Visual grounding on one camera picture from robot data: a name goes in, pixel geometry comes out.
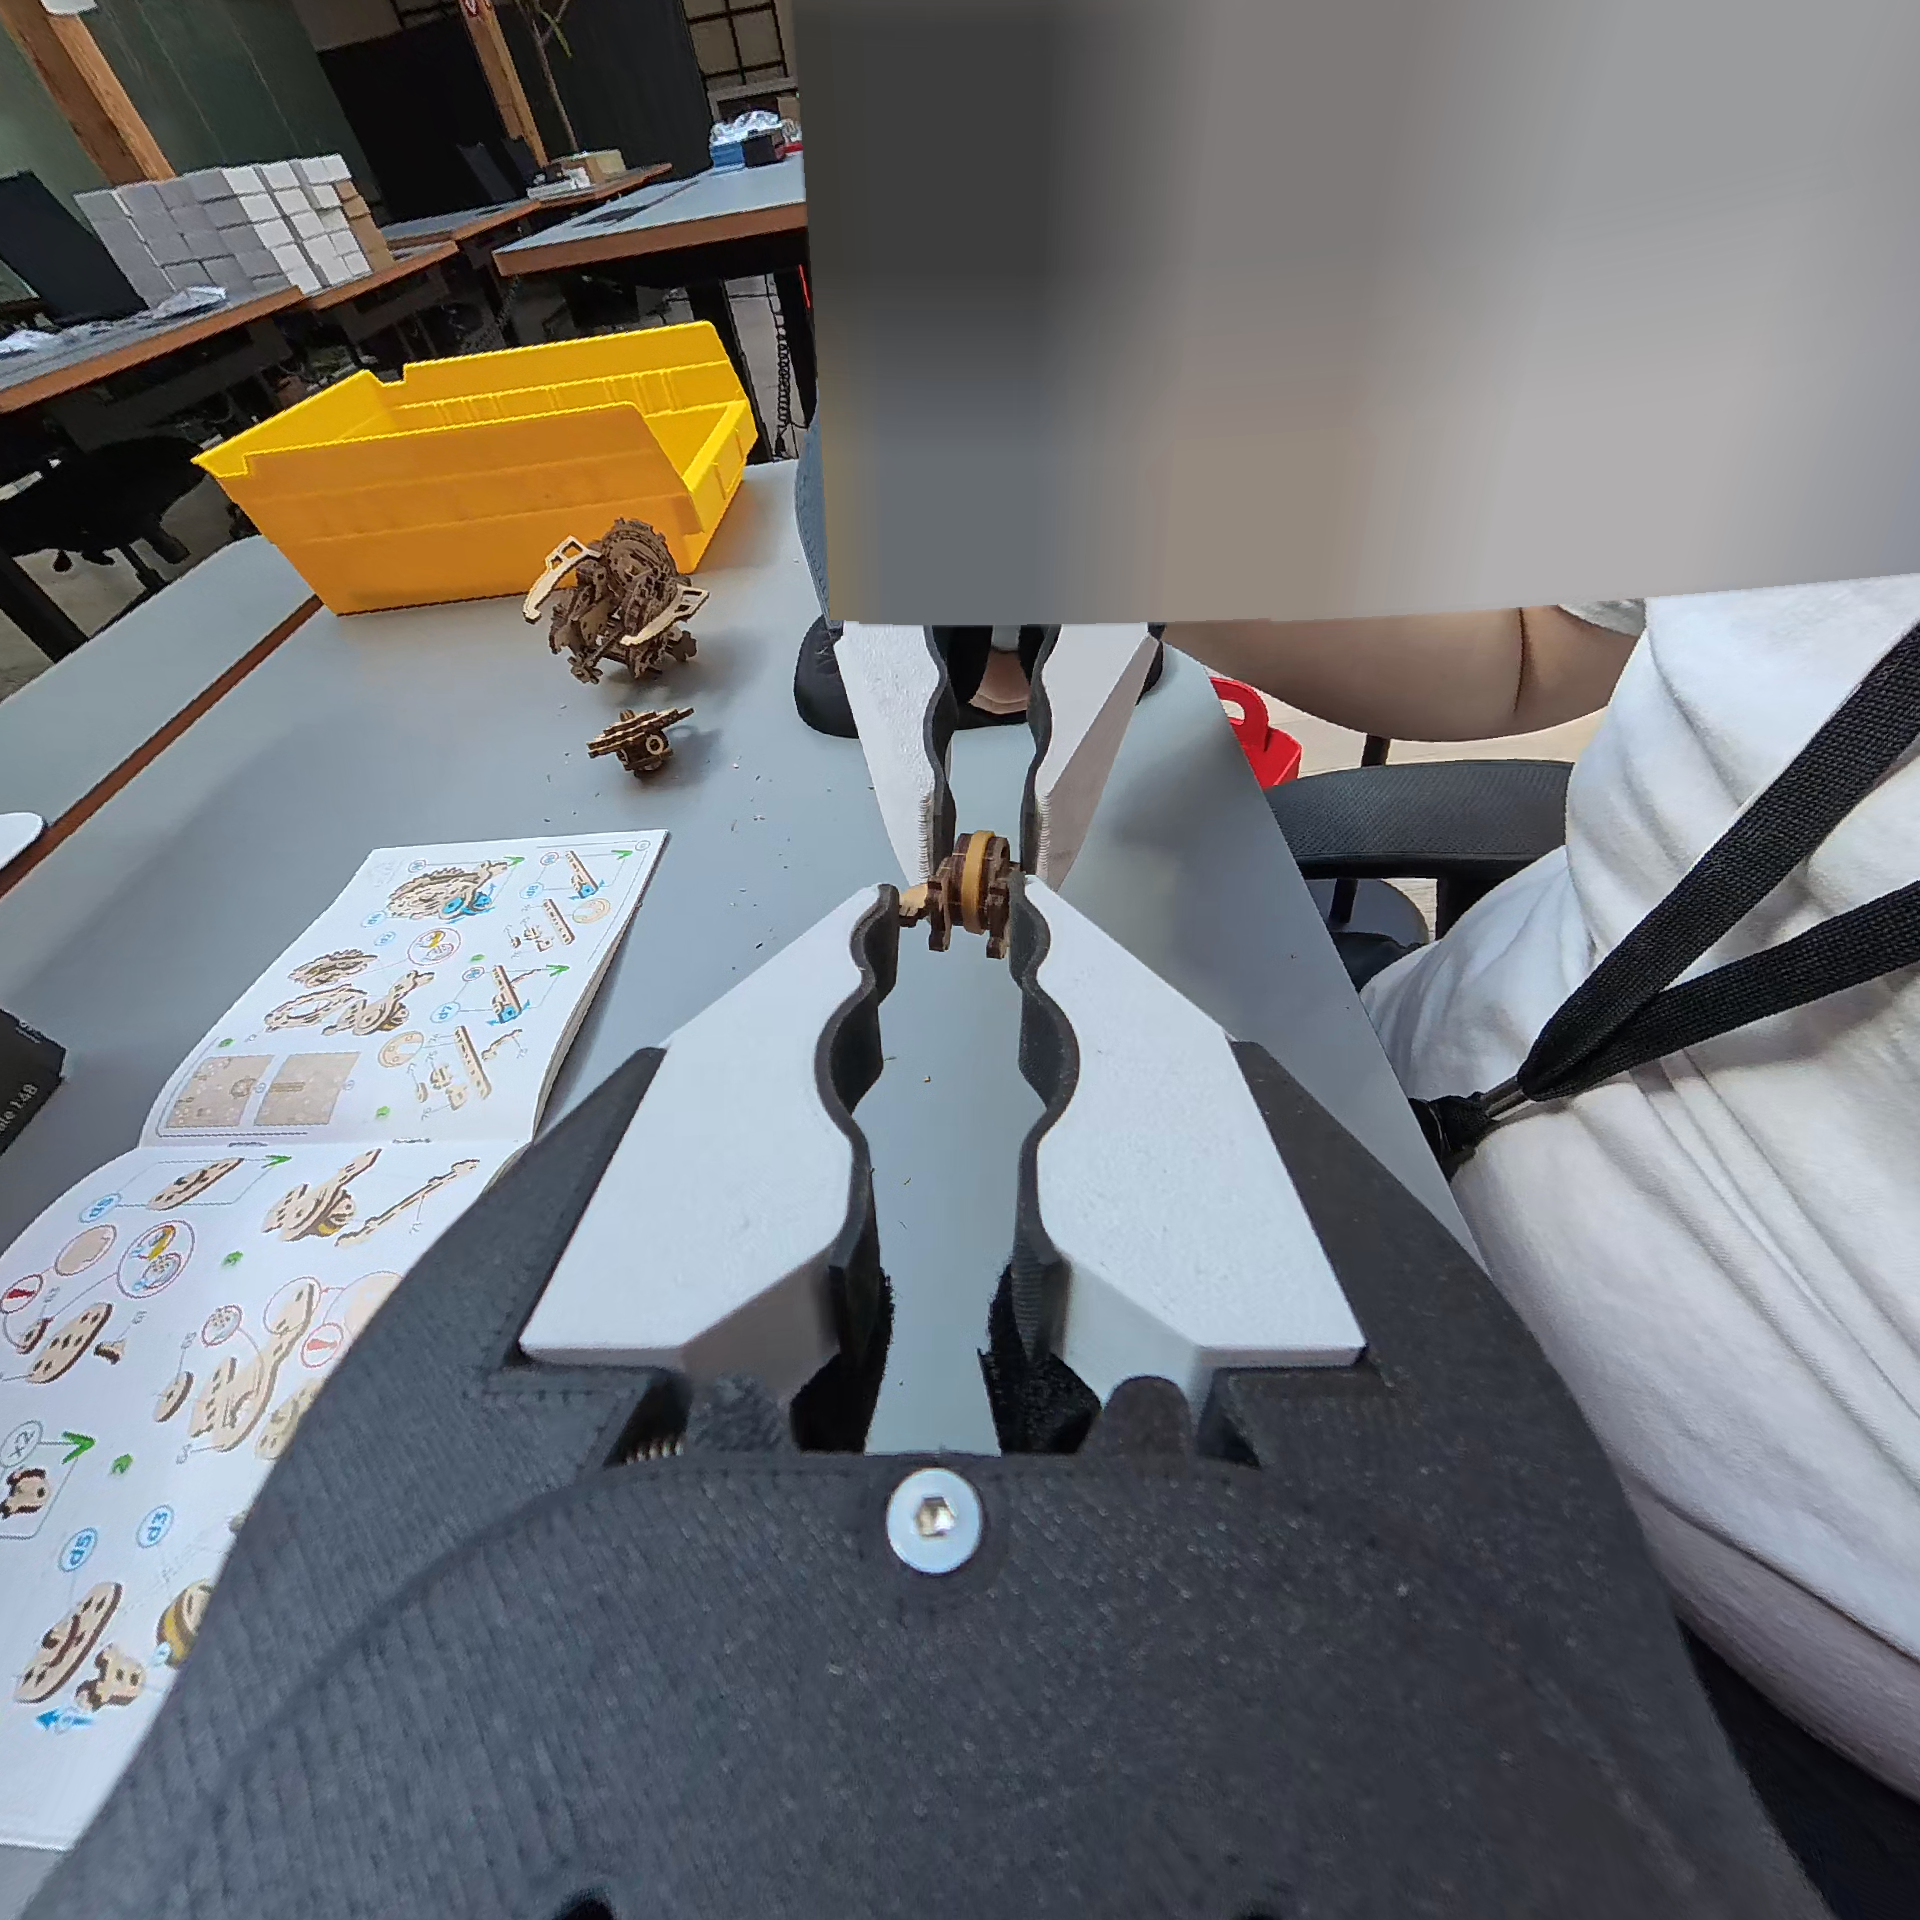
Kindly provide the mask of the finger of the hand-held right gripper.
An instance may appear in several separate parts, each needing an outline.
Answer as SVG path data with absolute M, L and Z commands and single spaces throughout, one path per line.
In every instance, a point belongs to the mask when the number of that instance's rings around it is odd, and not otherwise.
M 837 662 L 900 868 L 935 874 L 955 846 L 949 660 L 931 631 L 849 622 Z
M 1062 626 L 1030 668 L 1023 870 L 1048 888 L 1064 886 L 1089 839 L 1159 646 L 1142 622 Z

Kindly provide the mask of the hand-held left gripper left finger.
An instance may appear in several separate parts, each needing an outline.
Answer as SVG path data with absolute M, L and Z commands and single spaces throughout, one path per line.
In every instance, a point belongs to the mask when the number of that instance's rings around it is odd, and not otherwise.
M 900 894 L 855 893 L 667 1043 L 523 1351 L 793 1402 L 878 1328 L 873 1157 Z

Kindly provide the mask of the small wooden gear assembly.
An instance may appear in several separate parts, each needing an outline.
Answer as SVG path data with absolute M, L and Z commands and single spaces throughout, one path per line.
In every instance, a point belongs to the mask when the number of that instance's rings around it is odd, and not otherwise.
M 949 950 L 960 930 L 985 936 L 988 958 L 1005 958 L 1016 872 L 1006 836 L 985 828 L 960 834 L 929 881 L 900 893 L 896 920 L 903 928 L 925 922 L 935 952 Z

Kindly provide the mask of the red plastic object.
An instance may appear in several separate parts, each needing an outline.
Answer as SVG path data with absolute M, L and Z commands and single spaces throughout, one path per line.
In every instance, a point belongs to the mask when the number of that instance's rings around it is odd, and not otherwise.
M 1303 745 L 1275 722 L 1267 696 L 1231 676 L 1212 674 L 1211 679 L 1215 696 L 1261 789 L 1270 793 L 1296 781 L 1303 768 Z

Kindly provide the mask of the small wooden wheel part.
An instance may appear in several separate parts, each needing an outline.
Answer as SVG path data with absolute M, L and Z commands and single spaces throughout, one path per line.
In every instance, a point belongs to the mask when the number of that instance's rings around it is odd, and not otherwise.
M 673 728 L 695 713 L 690 706 L 623 708 L 588 741 L 588 759 L 613 759 L 637 781 L 649 781 L 674 757 Z

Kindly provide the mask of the wooden mechanical model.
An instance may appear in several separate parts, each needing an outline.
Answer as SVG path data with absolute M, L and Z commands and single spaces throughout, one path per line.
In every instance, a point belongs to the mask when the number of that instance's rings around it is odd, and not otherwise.
M 611 667 L 644 681 L 693 660 L 698 641 L 689 621 L 706 600 L 652 524 L 620 519 L 599 540 L 565 539 L 526 592 L 523 617 L 536 622 L 551 608 L 551 652 L 595 686 Z

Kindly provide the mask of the black office chair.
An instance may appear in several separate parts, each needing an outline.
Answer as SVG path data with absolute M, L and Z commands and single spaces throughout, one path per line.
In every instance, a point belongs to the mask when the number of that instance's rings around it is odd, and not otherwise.
M 1365 989 L 1566 840 L 1573 765 L 1438 761 L 1276 784 L 1267 803 Z

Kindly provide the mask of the illustrated instruction booklet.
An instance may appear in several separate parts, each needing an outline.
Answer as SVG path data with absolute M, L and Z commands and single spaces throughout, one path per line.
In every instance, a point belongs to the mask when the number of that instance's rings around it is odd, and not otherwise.
M 533 1140 L 667 842 L 371 853 L 4 1253 L 6 1847 L 100 1809 L 343 1354 Z

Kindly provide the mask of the yellow plastic bin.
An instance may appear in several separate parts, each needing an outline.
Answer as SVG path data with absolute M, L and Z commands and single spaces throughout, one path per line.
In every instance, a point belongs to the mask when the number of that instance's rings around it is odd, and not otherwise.
M 520 599 L 566 537 L 638 519 L 684 573 L 738 488 L 737 402 L 649 419 L 552 389 L 404 402 L 372 372 L 199 456 L 329 612 Z
M 620 519 L 696 573 L 756 441 L 708 323 L 421 362 L 396 395 L 394 432 L 354 449 L 391 516 L 466 529 L 520 585 Z

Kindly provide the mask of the grey office table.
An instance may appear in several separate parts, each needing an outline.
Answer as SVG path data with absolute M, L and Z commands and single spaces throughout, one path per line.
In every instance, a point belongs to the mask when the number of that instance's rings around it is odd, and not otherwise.
M 451 265 L 456 244 L 400 253 L 393 267 L 315 297 L 283 290 L 226 300 L 165 320 L 125 320 L 85 336 L 61 334 L 51 349 L 4 358 L 4 501 L 25 492 L 71 454 L 146 436 L 175 436 L 199 453 L 245 426 L 270 420 L 307 395 L 316 349 L 336 342 L 378 368 L 400 362 L 412 332 L 423 356 L 456 349 L 446 308 L 460 300 Z M 163 559 L 146 540 L 134 554 Z M 51 596 L 23 561 L 4 552 L 4 619 L 44 660 L 77 654 L 91 632 Z M 92 561 L 133 565 L 112 552 Z M 145 602 L 136 579 L 134 602 Z
M 816 405 L 809 285 L 804 159 L 655 180 L 599 210 L 493 253 L 499 276 L 600 272 L 630 287 L 683 289 L 693 315 L 717 329 L 742 386 L 751 365 L 727 285 L 771 276 L 779 297 L 799 419 Z

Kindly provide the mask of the person in white shirt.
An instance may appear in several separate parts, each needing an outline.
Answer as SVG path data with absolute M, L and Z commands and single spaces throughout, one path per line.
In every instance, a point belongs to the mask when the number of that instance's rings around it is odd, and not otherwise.
M 1362 990 L 1404 1093 L 1507 1080 L 1917 614 L 1912 574 L 1653 600 L 1562 851 Z M 1682 1621 L 1917 1798 L 1917 973 L 1519 1116 L 1452 1192 Z

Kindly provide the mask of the black box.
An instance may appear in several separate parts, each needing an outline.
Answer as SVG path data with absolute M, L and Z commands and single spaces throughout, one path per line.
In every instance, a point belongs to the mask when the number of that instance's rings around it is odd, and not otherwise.
M 0 1044 L 0 1153 L 8 1153 L 59 1093 L 66 1048 L 8 1010 L 0 1012 Z

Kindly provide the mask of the stack of white boxes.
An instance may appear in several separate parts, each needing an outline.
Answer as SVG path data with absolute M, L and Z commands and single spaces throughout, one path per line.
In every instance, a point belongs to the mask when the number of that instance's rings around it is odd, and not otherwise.
M 351 285 L 394 265 L 346 156 L 219 164 L 79 195 L 145 307 L 215 287 L 249 300 Z

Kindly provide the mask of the black swivel chair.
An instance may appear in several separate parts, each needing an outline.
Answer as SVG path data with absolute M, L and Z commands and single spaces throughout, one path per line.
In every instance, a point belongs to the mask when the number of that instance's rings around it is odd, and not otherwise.
M 177 436 L 72 453 L 3 501 L 3 552 L 10 561 L 57 552 L 92 562 L 121 554 L 151 599 L 165 580 L 134 544 L 145 540 L 165 561 L 185 562 L 186 547 L 163 520 L 203 479 L 197 449 Z

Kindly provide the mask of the black monitor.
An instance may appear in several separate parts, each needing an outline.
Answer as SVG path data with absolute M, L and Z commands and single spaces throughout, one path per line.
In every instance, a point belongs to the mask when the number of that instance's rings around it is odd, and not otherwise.
M 33 173 L 3 177 L 3 262 L 59 329 L 146 313 L 103 241 Z

